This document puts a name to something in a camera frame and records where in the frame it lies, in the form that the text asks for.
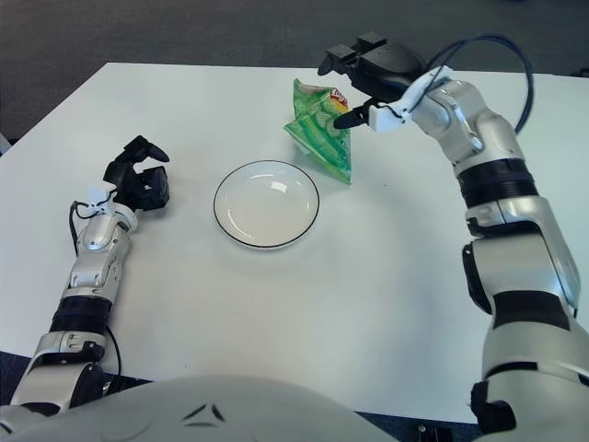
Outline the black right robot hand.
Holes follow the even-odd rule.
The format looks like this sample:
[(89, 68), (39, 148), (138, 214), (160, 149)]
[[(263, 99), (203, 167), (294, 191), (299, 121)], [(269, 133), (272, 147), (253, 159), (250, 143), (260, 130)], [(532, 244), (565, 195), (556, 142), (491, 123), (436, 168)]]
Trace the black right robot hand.
[(334, 121), (337, 129), (351, 129), (369, 123), (371, 108), (399, 100), (425, 73), (425, 63), (413, 50), (370, 31), (357, 37), (351, 46), (339, 44), (326, 50), (318, 74), (330, 72), (348, 76), (352, 86), (369, 97)]

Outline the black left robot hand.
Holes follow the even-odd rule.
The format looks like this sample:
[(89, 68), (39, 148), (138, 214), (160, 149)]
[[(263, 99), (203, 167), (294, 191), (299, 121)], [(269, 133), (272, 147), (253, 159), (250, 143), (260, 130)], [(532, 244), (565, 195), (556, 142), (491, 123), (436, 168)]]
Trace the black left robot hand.
[(137, 135), (123, 151), (111, 161), (103, 180), (113, 184), (116, 196), (113, 201), (123, 204), (133, 211), (151, 211), (163, 208), (169, 201), (167, 171), (157, 166), (137, 172), (134, 165), (152, 158), (168, 163), (168, 155), (158, 146)]

